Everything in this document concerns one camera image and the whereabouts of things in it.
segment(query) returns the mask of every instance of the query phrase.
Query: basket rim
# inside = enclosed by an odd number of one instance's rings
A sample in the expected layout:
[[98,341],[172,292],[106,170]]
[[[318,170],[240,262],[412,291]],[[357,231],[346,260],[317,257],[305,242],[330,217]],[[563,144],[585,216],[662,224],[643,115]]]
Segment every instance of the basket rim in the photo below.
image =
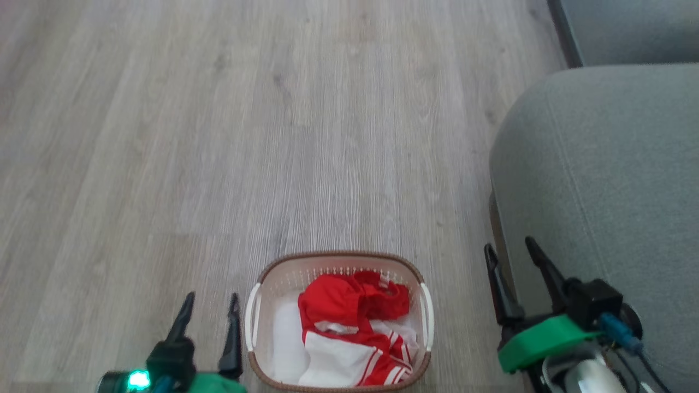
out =
[[[394,262],[402,264],[417,278],[418,282],[422,285],[425,283],[422,274],[417,268],[410,263],[407,259],[400,257],[395,254],[389,254],[386,252],[369,252],[369,251],[351,251],[351,250],[327,250],[327,251],[316,251],[316,252],[299,252],[294,254],[288,254],[283,257],[277,258],[274,262],[269,264],[260,273],[257,279],[258,284],[262,284],[267,275],[279,264],[287,262],[292,259],[308,258],[308,257],[372,257],[372,258],[383,258],[390,259]],[[262,371],[259,363],[257,362],[257,356],[255,356],[254,351],[247,353],[247,358],[250,361],[250,367],[257,374],[257,377],[271,387],[279,390],[286,390],[289,392],[301,392],[301,393],[369,393],[369,392],[394,392],[396,390],[405,389],[408,386],[415,384],[427,371],[427,366],[430,364],[432,358],[432,352],[426,351],[420,368],[417,369],[412,375],[410,375],[405,380],[400,381],[394,385],[376,385],[376,386],[358,386],[358,387],[308,387],[301,385],[288,385],[285,383],[278,382],[269,378],[267,374]]]
[[282,264],[284,262],[288,262],[292,259],[301,259],[301,258],[309,258],[309,257],[371,257],[371,258],[383,258],[383,259],[390,259],[393,260],[394,262],[398,262],[399,264],[402,264],[403,266],[407,267],[408,270],[417,278],[418,283],[424,284],[425,280],[422,277],[422,273],[420,273],[419,270],[410,263],[407,259],[395,255],[395,254],[389,254],[386,252],[371,252],[371,251],[351,251],[351,250],[327,250],[327,251],[314,251],[314,252],[298,252],[295,254],[288,254],[283,257],[277,258],[274,262],[271,264],[267,265],[267,267],[260,273],[259,278],[257,278],[257,282],[262,284],[264,279],[267,277],[270,271],[277,267],[277,265]]
[[281,383],[269,378],[267,374],[262,371],[259,364],[257,363],[257,357],[255,352],[248,352],[247,358],[250,361],[250,367],[257,374],[257,377],[262,380],[265,384],[279,390],[286,390],[288,392],[300,392],[300,393],[369,393],[369,392],[394,392],[396,390],[405,389],[408,386],[415,384],[427,371],[427,366],[429,366],[432,359],[432,352],[425,352],[425,357],[422,360],[420,368],[410,375],[405,380],[400,381],[394,385],[375,385],[375,386],[356,386],[356,387],[310,387],[302,385],[288,385],[286,383]]

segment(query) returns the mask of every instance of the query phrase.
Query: glowing led light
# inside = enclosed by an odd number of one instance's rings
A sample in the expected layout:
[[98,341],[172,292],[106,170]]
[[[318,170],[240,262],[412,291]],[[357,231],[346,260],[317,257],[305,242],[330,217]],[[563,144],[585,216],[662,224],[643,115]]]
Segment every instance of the glowing led light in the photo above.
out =
[[148,371],[136,370],[129,375],[127,389],[144,390],[150,386]]

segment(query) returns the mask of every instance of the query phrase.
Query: gray upholstery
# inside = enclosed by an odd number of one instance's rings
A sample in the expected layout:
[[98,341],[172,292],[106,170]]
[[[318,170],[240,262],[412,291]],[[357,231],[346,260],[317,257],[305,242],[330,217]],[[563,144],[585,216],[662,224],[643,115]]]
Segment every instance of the gray upholstery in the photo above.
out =
[[491,151],[519,300],[550,311],[524,237],[640,314],[652,364],[699,391],[699,65],[586,67],[527,91]]
[[698,0],[554,1],[583,65],[699,62]]

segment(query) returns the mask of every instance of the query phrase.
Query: beige plastic basket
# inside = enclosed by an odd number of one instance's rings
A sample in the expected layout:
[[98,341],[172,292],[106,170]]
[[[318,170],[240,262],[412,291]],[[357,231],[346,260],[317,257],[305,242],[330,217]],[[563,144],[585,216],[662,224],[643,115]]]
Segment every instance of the beige plastic basket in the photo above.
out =
[[[290,292],[303,291],[322,274],[349,276],[365,270],[377,271],[410,291],[408,323],[415,328],[419,345],[412,375],[395,385],[340,389],[288,385],[270,377],[273,374],[270,321],[274,318],[275,300]],[[420,272],[401,257],[371,252],[318,252],[283,257],[262,272],[245,308],[245,344],[253,371],[267,385],[293,392],[388,392],[412,385],[429,365],[434,326],[432,297]]]

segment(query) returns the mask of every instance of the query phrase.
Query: green plastic bracket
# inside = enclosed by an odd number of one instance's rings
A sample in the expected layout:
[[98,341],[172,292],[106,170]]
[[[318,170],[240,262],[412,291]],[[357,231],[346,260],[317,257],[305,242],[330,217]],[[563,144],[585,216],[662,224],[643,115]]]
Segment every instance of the green plastic bracket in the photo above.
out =
[[187,393],[247,393],[245,387],[214,373],[196,374]]
[[567,315],[558,315],[517,334],[498,352],[498,360],[504,372],[514,373],[599,335],[580,329]]

